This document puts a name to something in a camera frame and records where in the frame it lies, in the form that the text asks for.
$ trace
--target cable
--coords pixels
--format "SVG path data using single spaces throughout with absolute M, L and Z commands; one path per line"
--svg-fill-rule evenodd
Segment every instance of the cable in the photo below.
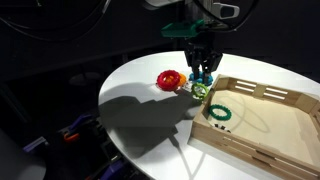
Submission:
M 226 29 L 219 29 L 219 30 L 212 30 L 212 29 L 207 29 L 207 31 L 209 32 L 233 32 L 236 31 L 237 29 L 239 29 L 249 18 L 249 16 L 251 15 L 252 11 L 257 7 L 259 0 L 254 0 L 251 7 L 249 8 L 249 10 L 247 11 L 247 13 L 244 15 L 244 18 L 242 18 L 242 20 L 236 24 L 236 25 L 230 25 L 228 23 L 226 23 L 225 21 L 219 19 L 218 17 L 216 17 L 215 15 L 213 15 L 211 12 L 209 12 L 200 2 L 199 0 L 193 0 L 193 2 L 195 3 L 195 5 L 205 14 L 207 15 L 209 18 L 215 20 L 216 22 L 226 25 L 228 28 Z
M 36 31 L 61 31 L 61 30 L 65 30 L 65 29 L 69 29 L 69 28 L 73 28 L 76 27 L 80 24 L 82 24 L 83 22 L 85 22 L 86 20 L 88 20 L 96 11 L 97 9 L 99 9 L 99 7 L 103 4 L 104 0 L 101 0 L 99 3 L 97 3 L 97 5 L 95 6 L 95 8 L 89 13 L 88 16 L 86 16 L 84 19 L 81 19 L 80 21 L 73 23 L 71 25 L 67 25 L 67 26 L 62 26 L 62 27 L 55 27 L 55 28 L 32 28 L 32 27 L 28 27 L 28 26 L 24 26 L 21 24 L 17 24 L 15 22 L 12 22 L 10 20 L 7 19 L 3 19 L 5 20 L 7 23 L 9 23 L 12 26 L 21 28 L 21 29 L 27 29 L 27 30 L 36 30 Z
M 78 36 L 75 36 L 75 37 L 72 37 L 72 38 L 63 38 L 63 39 L 47 39 L 47 38 L 43 38 L 43 37 L 39 37 L 39 36 L 35 36 L 33 34 L 30 34 L 30 33 L 27 33 L 17 27 L 14 27 L 12 24 L 10 24 L 9 22 L 7 22 L 6 20 L 0 18 L 0 21 L 2 21 L 3 23 L 5 23 L 8 27 L 10 27 L 11 29 L 17 31 L 18 33 L 22 34 L 22 35 L 25 35 L 29 38 L 32 38 L 32 39 L 36 39 L 36 40 L 39 40 L 39 41 L 45 41 L 45 42 L 64 42 L 64 41 L 72 41 L 72 40 L 77 40 L 77 39 L 80 39 L 82 37 L 84 37 L 85 35 L 87 35 L 88 33 L 90 33 L 97 25 L 98 23 L 100 22 L 100 20 L 103 18 L 103 15 L 105 14 L 106 12 L 106 9 L 108 8 L 109 4 L 110 4 L 111 0 L 106 0 L 105 1 L 105 5 L 103 7 L 103 10 L 101 12 L 101 15 L 100 17 L 96 20 L 96 22 L 84 33 L 78 35 Z

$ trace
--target wooden box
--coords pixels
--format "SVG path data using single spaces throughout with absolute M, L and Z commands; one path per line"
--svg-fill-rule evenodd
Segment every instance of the wooden box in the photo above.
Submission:
M 231 119 L 211 117 L 212 104 L 230 109 Z M 219 75 L 193 120 L 191 137 L 284 179 L 320 179 L 319 131 L 316 96 Z

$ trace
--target dark background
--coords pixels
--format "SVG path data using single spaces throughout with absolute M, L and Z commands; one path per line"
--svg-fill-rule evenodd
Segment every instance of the dark background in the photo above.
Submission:
M 239 4 L 242 10 L 251 3 L 224 2 Z M 79 26 L 46 29 L 81 21 L 97 3 L 98 0 L 43 0 L 41 10 L 0 16 L 32 27 L 34 30 L 27 31 L 30 34 L 61 40 L 86 32 L 100 17 L 98 11 Z M 0 81 L 11 89 L 31 119 L 27 123 L 20 121 L 0 96 L 0 128 L 24 146 L 68 126 L 84 112 L 96 111 L 99 89 L 117 67 L 147 54 L 183 50 L 183 40 L 163 38 L 160 34 L 162 27 L 181 19 L 181 5 L 149 11 L 140 0 L 112 0 L 90 33 L 66 42 L 33 40 L 1 22 Z M 318 0 L 260 0 L 237 32 L 216 34 L 215 47 L 223 53 L 265 61 L 320 82 L 319 9 Z M 82 72 L 96 72 L 100 78 L 86 86 L 70 84 L 70 79 Z

